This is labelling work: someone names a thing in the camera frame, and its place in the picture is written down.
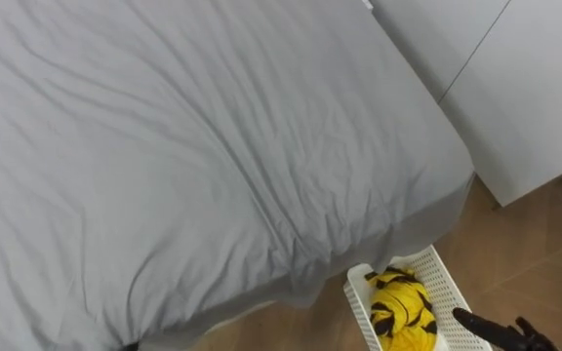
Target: white plastic laundry basket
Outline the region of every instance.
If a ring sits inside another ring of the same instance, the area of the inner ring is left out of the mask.
[[[395,257],[391,264],[413,268],[418,279],[426,287],[437,320],[436,351],[492,351],[489,343],[467,331],[454,319],[453,308],[469,310],[469,307],[432,246],[411,256]],[[348,270],[348,281],[343,289],[370,351],[382,351],[370,324],[370,296],[373,290],[364,276],[371,271],[372,267],[368,264],[359,264],[351,268]]]

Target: white wardrobe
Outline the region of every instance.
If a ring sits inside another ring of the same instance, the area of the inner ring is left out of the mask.
[[[562,0],[373,0],[507,205],[562,174]]]

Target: yellow and black fabric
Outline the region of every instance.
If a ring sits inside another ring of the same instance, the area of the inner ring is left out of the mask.
[[[437,324],[428,292],[411,269],[387,267],[366,280],[373,286],[372,323],[383,351],[432,351]]]

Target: laminate floor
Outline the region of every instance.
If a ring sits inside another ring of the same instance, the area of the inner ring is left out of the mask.
[[[457,227],[435,244],[474,312],[497,322],[525,316],[562,349],[562,183],[498,208],[475,181]],[[206,335],[193,351],[367,350],[331,279],[300,310],[273,304]]]

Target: mattress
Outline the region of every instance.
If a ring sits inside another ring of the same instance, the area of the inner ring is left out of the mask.
[[[447,232],[471,174],[358,0],[0,0],[0,350],[308,305]]]

